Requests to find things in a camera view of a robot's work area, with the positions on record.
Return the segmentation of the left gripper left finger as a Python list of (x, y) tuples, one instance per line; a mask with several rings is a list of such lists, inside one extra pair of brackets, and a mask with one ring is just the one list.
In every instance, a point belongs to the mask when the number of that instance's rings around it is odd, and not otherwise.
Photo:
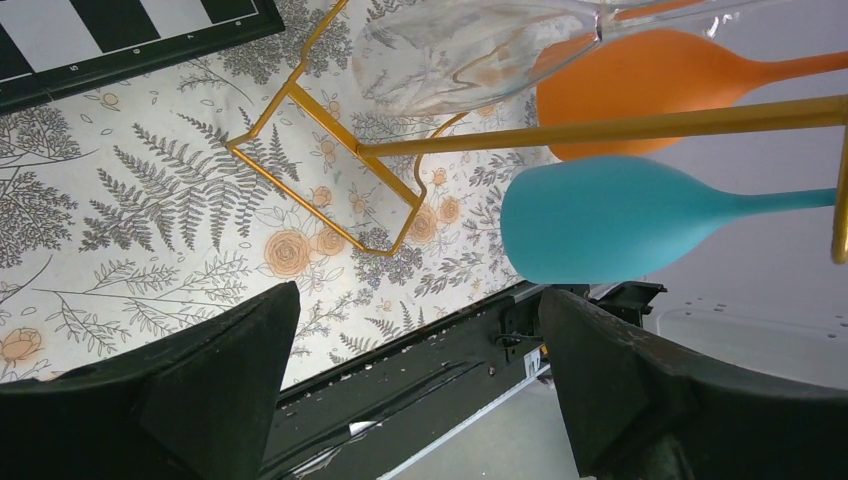
[(281, 283), (127, 353), (3, 384), (2, 477), (256, 478), (300, 311)]

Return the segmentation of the clear champagne flute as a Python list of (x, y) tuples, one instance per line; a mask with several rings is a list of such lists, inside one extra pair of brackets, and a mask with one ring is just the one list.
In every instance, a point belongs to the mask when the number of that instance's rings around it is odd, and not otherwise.
[(761, 1), (419, 1), (353, 43), (361, 96), (395, 117), (458, 114), (515, 96), (599, 47), (679, 29), (712, 39)]

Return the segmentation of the orange wine glass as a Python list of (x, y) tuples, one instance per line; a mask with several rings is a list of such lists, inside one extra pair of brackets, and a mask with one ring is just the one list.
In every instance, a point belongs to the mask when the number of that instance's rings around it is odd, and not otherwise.
[(672, 29), (634, 34), (586, 53), (536, 87), (541, 126), (725, 108), (783, 80), (847, 67), (845, 52), (746, 59)]

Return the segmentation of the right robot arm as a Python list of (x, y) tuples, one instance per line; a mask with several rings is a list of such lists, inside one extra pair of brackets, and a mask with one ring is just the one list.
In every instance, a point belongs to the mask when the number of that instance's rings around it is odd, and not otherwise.
[(658, 283), (592, 289), (599, 304), (633, 309), (645, 330), (718, 360), (810, 384), (847, 388), (847, 315), (732, 303)]

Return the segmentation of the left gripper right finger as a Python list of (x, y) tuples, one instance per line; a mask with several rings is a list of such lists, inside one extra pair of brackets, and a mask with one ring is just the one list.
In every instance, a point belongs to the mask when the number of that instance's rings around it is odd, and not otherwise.
[(714, 359), (565, 290), (538, 314), (579, 475), (846, 477), (845, 391)]

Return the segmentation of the teal wine glass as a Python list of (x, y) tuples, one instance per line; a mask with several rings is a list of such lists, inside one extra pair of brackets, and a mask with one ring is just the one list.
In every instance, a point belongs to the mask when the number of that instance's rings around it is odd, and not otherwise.
[(738, 194), (644, 157), (596, 156), (518, 174), (501, 206), (506, 256), (537, 284), (612, 283), (661, 270), (744, 217), (830, 207), (834, 188)]

